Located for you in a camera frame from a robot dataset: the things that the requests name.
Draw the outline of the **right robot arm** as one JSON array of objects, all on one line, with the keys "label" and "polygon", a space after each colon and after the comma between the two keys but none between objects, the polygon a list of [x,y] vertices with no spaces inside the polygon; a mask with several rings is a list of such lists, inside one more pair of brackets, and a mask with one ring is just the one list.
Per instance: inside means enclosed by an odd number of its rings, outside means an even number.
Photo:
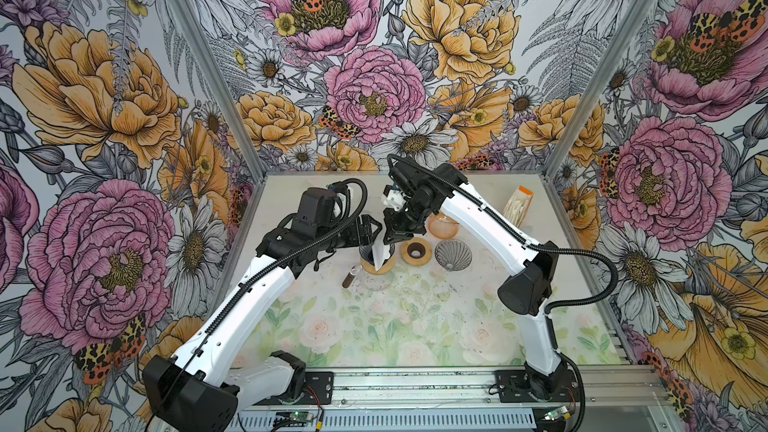
[{"label": "right robot arm", "polygon": [[508,277],[497,290],[502,304],[519,316],[525,350],[525,376],[516,388],[538,400],[551,399],[571,383],[554,327],[545,307],[552,294],[557,247],[523,234],[489,204],[460,171],[449,163],[434,170],[412,159],[387,156],[383,244],[407,242],[426,232],[431,216],[444,214],[494,254]]}]

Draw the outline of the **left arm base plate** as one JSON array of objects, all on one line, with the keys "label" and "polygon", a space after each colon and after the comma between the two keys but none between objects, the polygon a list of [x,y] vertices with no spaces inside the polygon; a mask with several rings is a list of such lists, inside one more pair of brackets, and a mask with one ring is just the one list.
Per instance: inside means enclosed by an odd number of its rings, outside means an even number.
[{"label": "left arm base plate", "polygon": [[326,371],[309,371],[301,375],[304,379],[289,382],[287,390],[281,395],[272,396],[257,402],[259,406],[267,405],[329,405],[332,400],[335,374]]}]

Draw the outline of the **clear glass carafe brown handle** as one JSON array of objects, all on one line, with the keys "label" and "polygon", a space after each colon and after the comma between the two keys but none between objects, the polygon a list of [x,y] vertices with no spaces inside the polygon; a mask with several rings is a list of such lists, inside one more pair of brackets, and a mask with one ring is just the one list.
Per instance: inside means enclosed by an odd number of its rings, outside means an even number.
[{"label": "clear glass carafe brown handle", "polygon": [[342,280],[341,287],[343,289],[357,287],[373,292],[381,292],[392,285],[393,279],[394,277],[391,274],[375,275],[365,271],[350,271]]}]

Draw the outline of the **blue ribbed dripper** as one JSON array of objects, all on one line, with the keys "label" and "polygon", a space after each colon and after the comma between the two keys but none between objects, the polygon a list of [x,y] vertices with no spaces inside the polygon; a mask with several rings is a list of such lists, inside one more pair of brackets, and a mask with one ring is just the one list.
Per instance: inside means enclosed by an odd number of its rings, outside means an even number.
[{"label": "blue ribbed dripper", "polygon": [[[375,265],[375,257],[373,253],[373,245],[361,246],[359,248],[359,254],[363,263]],[[387,262],[394,255],[395,245],[390,244],[385,247],[384,262]]]}]

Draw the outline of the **grey ribbed dripper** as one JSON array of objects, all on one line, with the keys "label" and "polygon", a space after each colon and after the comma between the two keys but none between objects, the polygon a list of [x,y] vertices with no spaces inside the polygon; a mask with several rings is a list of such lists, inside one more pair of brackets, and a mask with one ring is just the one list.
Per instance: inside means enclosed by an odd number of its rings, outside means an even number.
[{"label": "grey ribbed dripper", "polygon": [[460,240],[443,240],[434,249],[436,262],[447,271],[462,271],[472,263],[470,247]]}]

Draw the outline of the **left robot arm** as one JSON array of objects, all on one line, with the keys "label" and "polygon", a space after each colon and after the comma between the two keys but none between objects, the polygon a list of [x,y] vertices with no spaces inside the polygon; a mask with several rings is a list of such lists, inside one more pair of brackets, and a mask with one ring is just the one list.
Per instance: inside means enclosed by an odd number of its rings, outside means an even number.
[{"label": "left robot arm", "polygon": [[264,235],[239,283],[201,329],[171,357],[150,360],[142,381],[152,419],[178,431],[223,431],[245,407],[304,396],[306,365],[290,353],[273,352],[249,369],[232,366],[272,304],[320,252],[368,245],[380,231],[363,213],[367,199],[353,200],[351,186],[367,191],[357,178],[307,189],[297,211]]}]

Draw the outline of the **white paper coffee filter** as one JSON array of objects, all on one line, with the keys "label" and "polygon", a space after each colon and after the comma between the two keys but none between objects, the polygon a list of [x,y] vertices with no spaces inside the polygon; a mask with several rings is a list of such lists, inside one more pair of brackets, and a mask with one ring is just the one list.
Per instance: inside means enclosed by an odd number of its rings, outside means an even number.
[{"label": "white paper coffee filter", "polygon": [[386,262],[384,262],[385,247],[388,246],[384,243],[382,237],[377,237],[373,243],[373,253],[375,257],[374,270],[379,271],[383,268]]}]

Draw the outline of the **coffee filter pack orange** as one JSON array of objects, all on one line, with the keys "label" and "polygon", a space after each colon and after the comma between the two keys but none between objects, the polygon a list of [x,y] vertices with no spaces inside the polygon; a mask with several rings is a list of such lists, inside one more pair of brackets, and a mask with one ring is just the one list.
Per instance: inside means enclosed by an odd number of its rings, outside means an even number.
[{"label": "coffee filter pack orange", "polygon": [[507,201],[503,216],[514,226],[520,227],[527,215],[534,194],[527,188],[520,186],[513,192]]}]

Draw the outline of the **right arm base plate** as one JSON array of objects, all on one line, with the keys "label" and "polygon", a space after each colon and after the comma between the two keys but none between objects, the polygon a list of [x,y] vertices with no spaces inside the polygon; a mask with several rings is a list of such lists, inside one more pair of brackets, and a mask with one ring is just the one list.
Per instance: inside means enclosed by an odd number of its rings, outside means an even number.
[{"label": "right arm base plate", "polygon": [[496,370],[487,392],[501,403],[571,404],[581,398],[579,383],[570,370],[550,376],[526,370]]}]

